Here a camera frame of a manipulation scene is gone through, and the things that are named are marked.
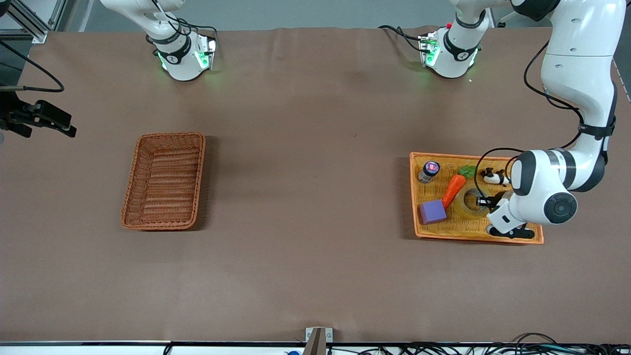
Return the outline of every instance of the blue object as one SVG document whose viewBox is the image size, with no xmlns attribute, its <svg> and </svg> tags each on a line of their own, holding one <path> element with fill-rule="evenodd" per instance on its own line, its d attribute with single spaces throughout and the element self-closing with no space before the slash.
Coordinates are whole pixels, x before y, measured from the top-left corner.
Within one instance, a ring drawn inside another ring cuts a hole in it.
<svg viewBox="0 0 631 355">
<path fill-rule="evenodd" d="M 447 219 L 447 212 L 445 212 L 440 200 L 425 202 L 419 209 L 423 224 L 432 224 Z"/>
</svg>

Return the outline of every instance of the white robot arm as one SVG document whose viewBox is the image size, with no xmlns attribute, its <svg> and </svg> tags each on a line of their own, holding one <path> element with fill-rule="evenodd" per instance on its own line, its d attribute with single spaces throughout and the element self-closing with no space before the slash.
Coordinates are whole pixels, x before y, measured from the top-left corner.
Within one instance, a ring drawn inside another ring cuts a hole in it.
<svg viewBox="0 0 631 355">
<path fill-rule="evenodd" d="M 484 8 L 502 0 L 450 0 L 456 6 L 451 29 L 441 28 L 421 40 L 430 51 L 425 65 L 455 78 L 473 65 L 488 26 Z M 561 224 L 577 211 L 569 191 L 584 192 L 603 178 L 609 137 L 615 126 L 616 86 L 611 61 L 620 39 L 624 0 L 511 0 L 514 10 L 536 21 L 551 15 L 552 36 L 543 59 L 541 80 L 550 95 L 573 103 L 582 114 L 573 148 L 528 150 L 512 167 L 513 190 L 497 195 L 487 231 L 514 237 L 527 222 Z"/>
<path fill-rule="evenodd" d="M 172 78 L 187 81 L 211 69 L 216 39 L 183 27 L 172 13 L 186 0 L 101 0 L 103 5 L 129 18 L 149 35 L 158 49 L 162 67 Z"/>
</svg>

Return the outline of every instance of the small bottle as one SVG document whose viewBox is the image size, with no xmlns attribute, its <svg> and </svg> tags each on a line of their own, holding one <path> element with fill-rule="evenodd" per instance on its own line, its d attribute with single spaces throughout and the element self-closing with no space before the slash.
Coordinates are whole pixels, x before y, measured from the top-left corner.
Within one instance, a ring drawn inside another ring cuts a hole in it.
<svg viewBox="0 0 631 355">
<path fill-rule="evenodd" d="M 438 171 L 440 170 L 440 164 L 430 160 L 425 165 L 423 165 L 423 169 L 418 172 L 418 180 L 423 183 L 429 183 Z"/>
</svg>

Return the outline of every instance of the orange basket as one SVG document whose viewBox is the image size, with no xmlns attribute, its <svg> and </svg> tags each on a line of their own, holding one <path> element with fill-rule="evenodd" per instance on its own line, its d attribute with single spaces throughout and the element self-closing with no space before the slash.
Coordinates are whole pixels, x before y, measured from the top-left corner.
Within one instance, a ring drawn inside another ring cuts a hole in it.
<svg viewBox="0 0 631 355">
<path fill-rule="evenodd" d="M 190 228 L 198 214 L 206 137 L 154 133 L 136 143 L 121 224 L 142 231 Z"/>
<path fill-rule="evenodd" d="M 494 237 L 487 233 L 486 228 L 490 224 L 486 217 L 478 219 L 464 219 L 454 212 L 453 204 L 447 208 L 447 219 L 442 222 L 423 225 L 419 216 L 419 207 L 427 201 L 439 200 L 447 190 L 447 185 L 458 169 L 464 165 L 475 166 L 480 157 L 472 155 L 451 155 L 434 153 L 410 153 L 410 185 L 412 190 L 412 210 L 414 213 L 414 230 L 419 238 L 455 239 L 460 241 L 485 241 L 494 243 L 511 244 L 543 244 L 543 228 L 540 225 L 529 223 L 526 227 L 534 231 L 532 239 L 510 239 L 505 237 Z M 505 157 L 485 157 L 480 163 L 482 170 L 492 167 L 493 170 L 504 169 L 506 162 L 510 158 Z M 440 164 L 440 171 L 432 181 L 423 184 L 418 180 L 418 173 L 423 169 L 423 165 L 429 160 Z M 478 175 L 478 185 L 488 190 L 491 194 L 496 194 L 502 190 L 509 190 L 510 186 L 488 184 Z M 468 183 L 473 182 L 473 178 L 467 179 Z"/>
</svg>

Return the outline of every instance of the gray floor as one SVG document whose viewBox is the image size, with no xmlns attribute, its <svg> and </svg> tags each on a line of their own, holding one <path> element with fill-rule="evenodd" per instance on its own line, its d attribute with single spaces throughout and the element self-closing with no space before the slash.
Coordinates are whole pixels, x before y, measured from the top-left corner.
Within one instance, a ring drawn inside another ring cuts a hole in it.
<svg viewBox="0 0 631 355">
<path fill-rule="evenodd" d="M 496 20 L 510 8 L 494 10 Z M 140 28 L 127 18 L 108 10 L 100 0 L 75 0 L 69 8 L 67 30 L 88 32 L 133 32 Z M 375 28 L 394 25 L 413 28 L 422 25 L 444 25 L 452 21 L 454 10 L 448 1 L 436 0 L 188 0 L 176 11 L 177 16 L 198 25 L 213 25 L 222 30 L 268 30 L 279 27 Z M 615 59 L 621 76 L 631 80 L 631 17 L 625 28 Z M 514 18 L 507 27 L 550 26 L 548 20 L 535 23 L 525 17 Z M 11 41 L 23 53 L 30 44 Z M 0 62 L 22 67 L 21 60 L 0 48 Z M 19 72 L 0 66 L 0 78 L 15 84 Z"/>
</svg>

